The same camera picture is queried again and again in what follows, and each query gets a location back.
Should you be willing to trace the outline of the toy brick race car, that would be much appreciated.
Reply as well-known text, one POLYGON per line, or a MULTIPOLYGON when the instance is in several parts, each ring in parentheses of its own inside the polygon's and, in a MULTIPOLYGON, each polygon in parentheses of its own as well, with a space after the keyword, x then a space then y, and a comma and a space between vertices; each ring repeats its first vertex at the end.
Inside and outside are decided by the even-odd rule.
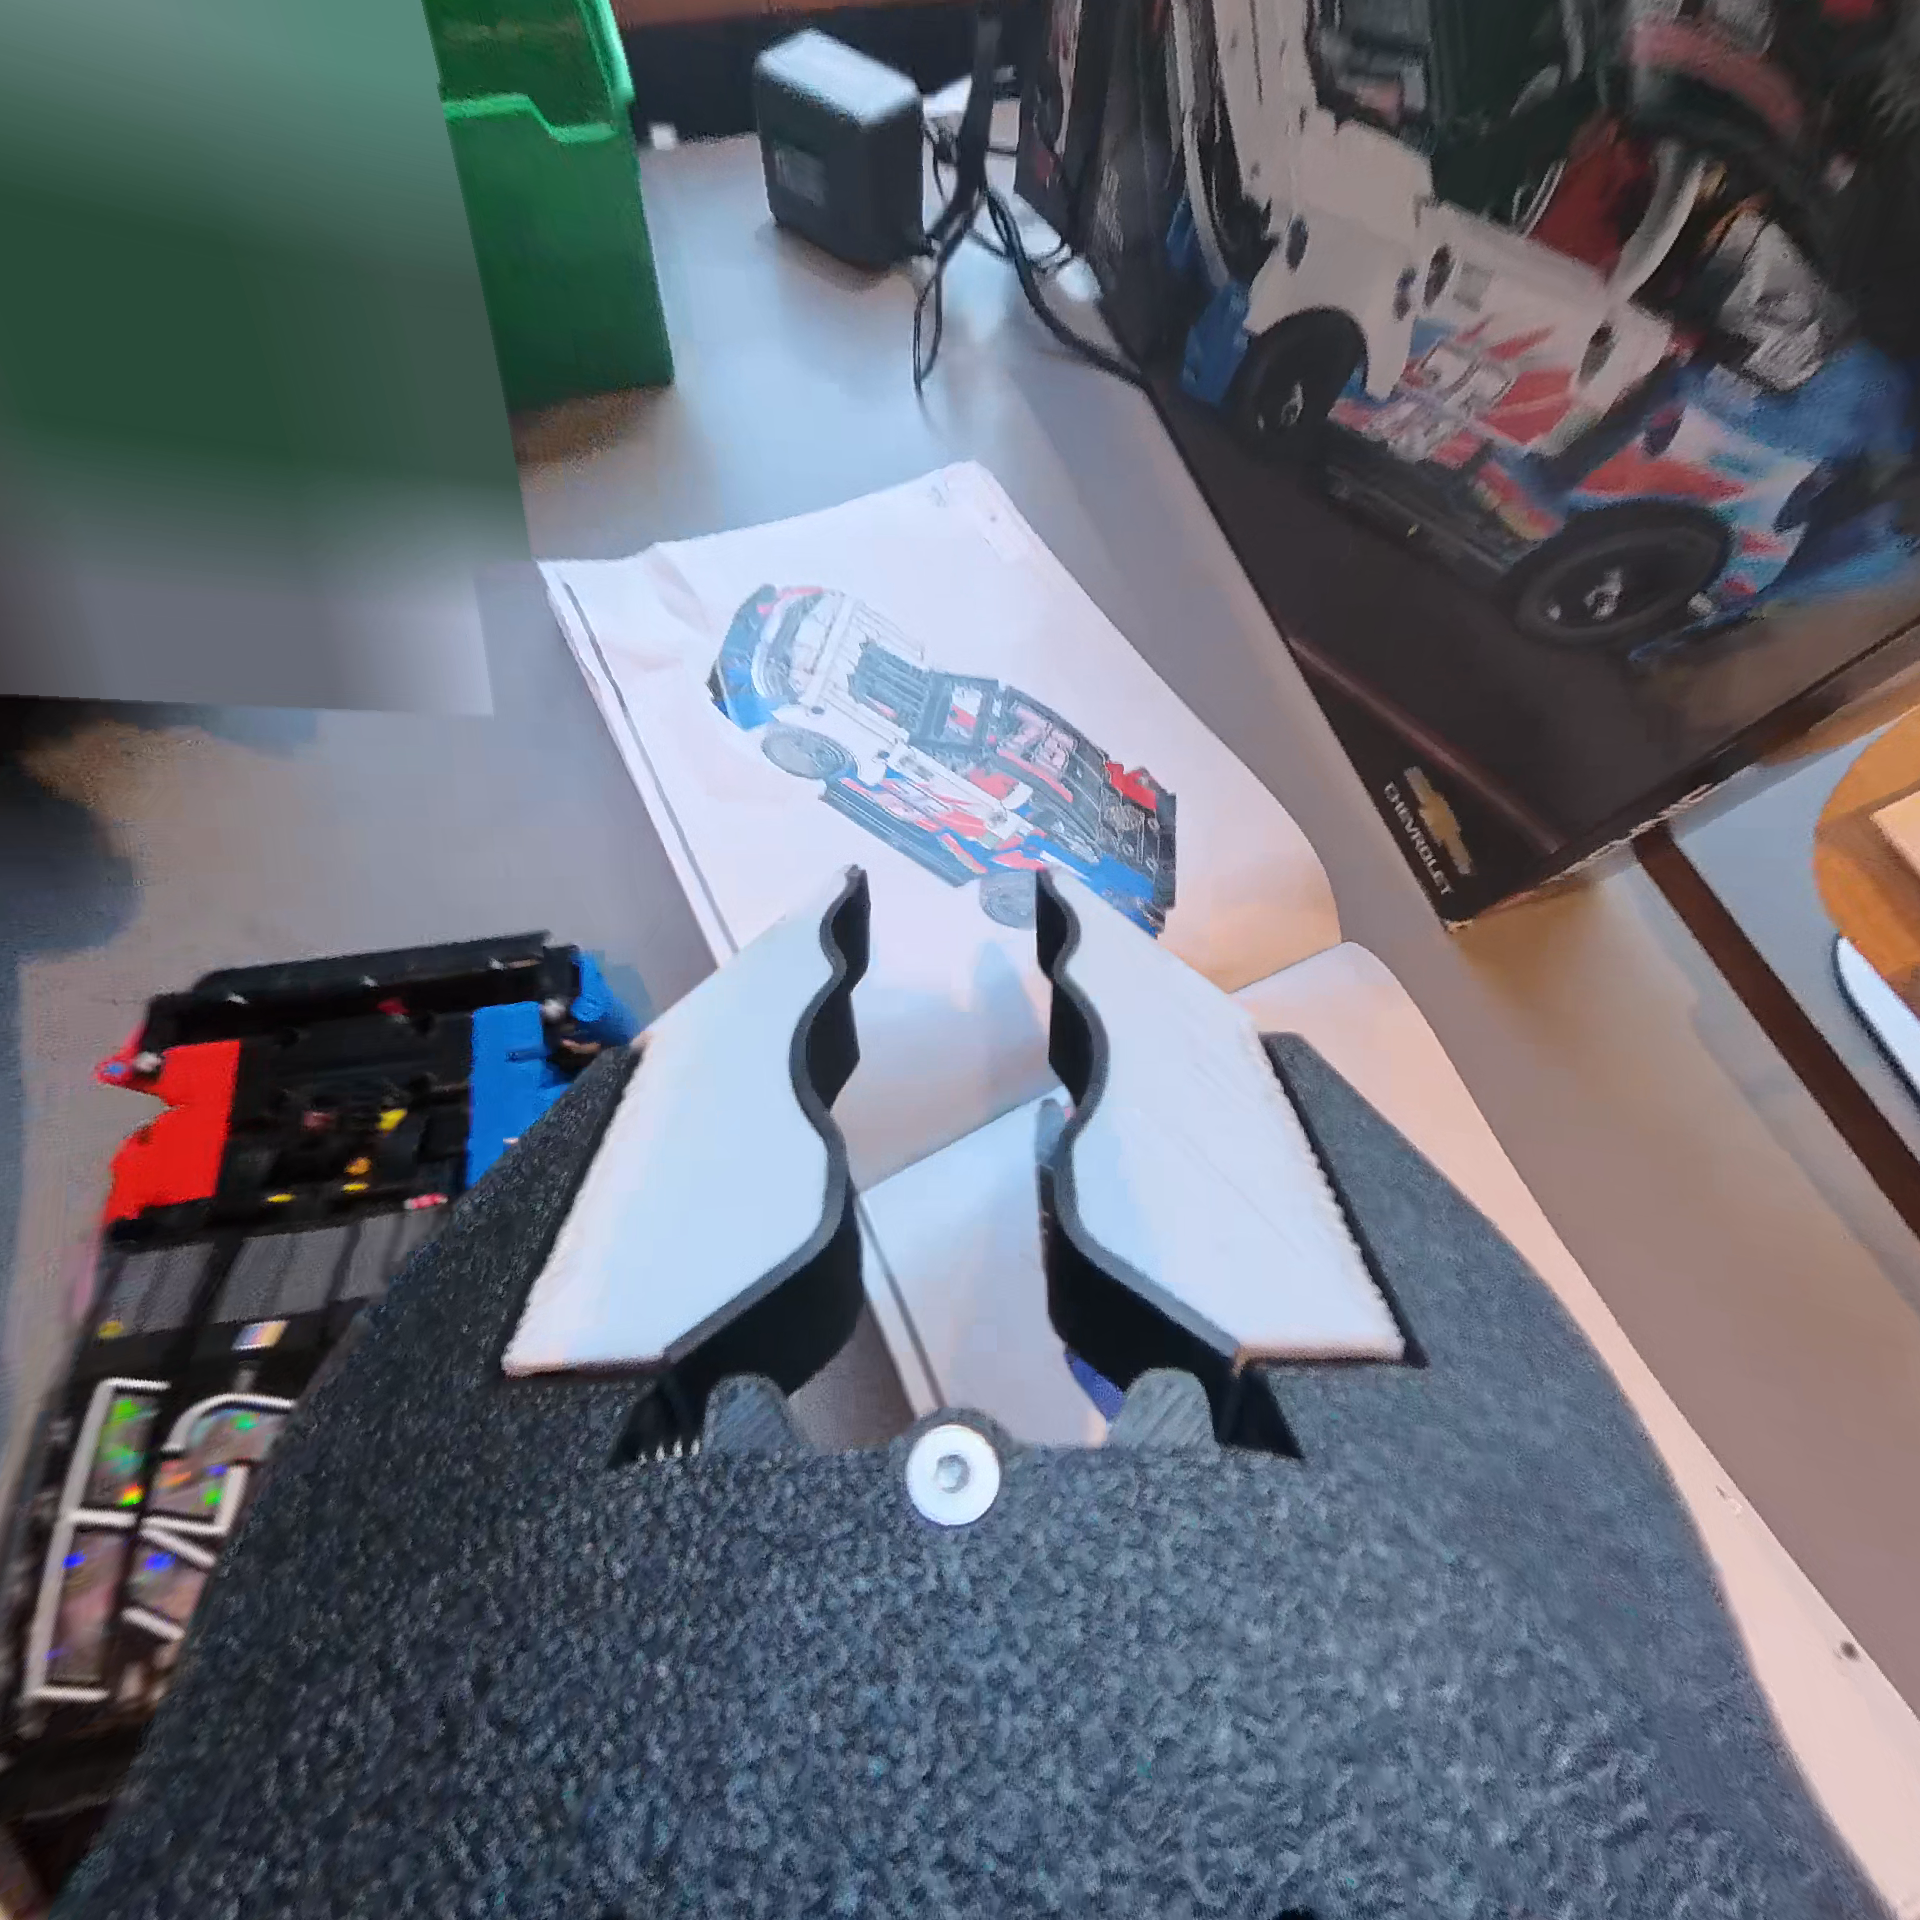
POLYGON ((213 972, 97 1064, 160 1108, 111 1156, 3 1531, 3 1821, 111 1798, 315 1373, 638 1033, 586 949, 531 931, 213 972))

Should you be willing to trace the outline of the dark grey power adapter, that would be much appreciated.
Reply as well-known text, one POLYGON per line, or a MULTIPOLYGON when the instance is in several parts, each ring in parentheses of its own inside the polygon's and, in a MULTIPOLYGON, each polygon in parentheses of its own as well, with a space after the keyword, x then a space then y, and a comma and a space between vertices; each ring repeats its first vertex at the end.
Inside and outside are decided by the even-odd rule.
POLYGON ((923 252, 923 99, 904 73, 801 29, 757 54, 751 107, 776 227, 866 272, 923 252))

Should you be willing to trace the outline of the race car instruction booklet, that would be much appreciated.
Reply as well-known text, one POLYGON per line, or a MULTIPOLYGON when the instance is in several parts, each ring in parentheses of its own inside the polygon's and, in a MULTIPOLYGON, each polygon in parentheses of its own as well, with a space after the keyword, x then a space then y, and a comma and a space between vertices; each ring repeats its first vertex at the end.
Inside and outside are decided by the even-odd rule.
POLYGON ((869 1189, 869 1288, 917 1413, 1025 1441, 1105 1425, 1041 1302, 1034 1147, 1048 984, 1034 877, 1304 1037, 1485 1214, 1586 1337, 1733 1580, 1792 1747, 1823 1768, 1914 1719, 1751 1515, 1497 1143, 1417 1004, 1345 942, 1304 832, 1027 527, 953 463, 845 505, 627 560, 542 567, 557 624, 725 965, 862 864, 873 959, 843 1108, 869 1189))

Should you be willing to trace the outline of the toy race car box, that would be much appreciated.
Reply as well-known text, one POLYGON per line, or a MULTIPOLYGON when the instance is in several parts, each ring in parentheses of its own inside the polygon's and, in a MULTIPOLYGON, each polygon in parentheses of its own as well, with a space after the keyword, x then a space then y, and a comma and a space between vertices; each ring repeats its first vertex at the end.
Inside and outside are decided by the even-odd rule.
POLYGON ((1914 5, 1032 5, 1015 180, 1464 925, 1914 663, 1914 5))

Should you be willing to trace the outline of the grey desk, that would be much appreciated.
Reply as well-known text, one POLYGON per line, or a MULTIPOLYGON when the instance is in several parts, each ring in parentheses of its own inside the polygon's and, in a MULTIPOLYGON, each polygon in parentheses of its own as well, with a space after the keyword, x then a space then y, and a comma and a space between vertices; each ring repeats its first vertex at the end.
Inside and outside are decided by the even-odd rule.
MULTIPOLYGON (((827 508, 976 459, 1312 840, 1369 988, 1334 1056, 1621 1372, 1773 1702, 1914 1916, 1914 1232, 1672 901, 1832 993, 1792 780, 1442 931, 1155 417, 970 252, 931 396, 911 296, 778 235, 747 136, 642 157, 678 376, 514 424, 534 556, 827 508)), ((3 1489, 67 1350, 136 1102, 90 1078, 152 992, 255 959, 551 928, 667 1001, 706 968, 526 567, 481 577, 493 712, 3 699, 3 1489)))

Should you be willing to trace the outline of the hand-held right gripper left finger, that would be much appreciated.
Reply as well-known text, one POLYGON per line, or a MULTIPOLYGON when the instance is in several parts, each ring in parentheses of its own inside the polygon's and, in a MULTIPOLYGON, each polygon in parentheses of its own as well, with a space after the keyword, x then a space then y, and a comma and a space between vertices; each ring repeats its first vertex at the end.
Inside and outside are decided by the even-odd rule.
POLYGON ((859 1059, 869 875, 822 886, 653 1020, 519 1323, 506 1377, 761 1372, 795 1387, 859 1313, 833 1117, 859 1059))

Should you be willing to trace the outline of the green plastic bin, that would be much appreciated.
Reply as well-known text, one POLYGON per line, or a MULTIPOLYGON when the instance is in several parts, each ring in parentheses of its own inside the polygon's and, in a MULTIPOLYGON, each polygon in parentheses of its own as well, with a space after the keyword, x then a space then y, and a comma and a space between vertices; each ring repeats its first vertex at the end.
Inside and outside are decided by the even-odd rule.
POLYGON ((672 382, 610 3, 424 3, 509 412, 672 382))

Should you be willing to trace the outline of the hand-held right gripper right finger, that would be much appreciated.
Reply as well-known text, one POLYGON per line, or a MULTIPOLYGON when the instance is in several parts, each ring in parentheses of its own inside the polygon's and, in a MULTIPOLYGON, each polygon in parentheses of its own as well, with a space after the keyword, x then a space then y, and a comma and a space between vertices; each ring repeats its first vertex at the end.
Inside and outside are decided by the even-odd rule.
POLYGON ((1254 1016, 1079 877, 1039 877, 1046 1316, 1098 1373, 1401 1363, 1405 1335, 1254 1016))

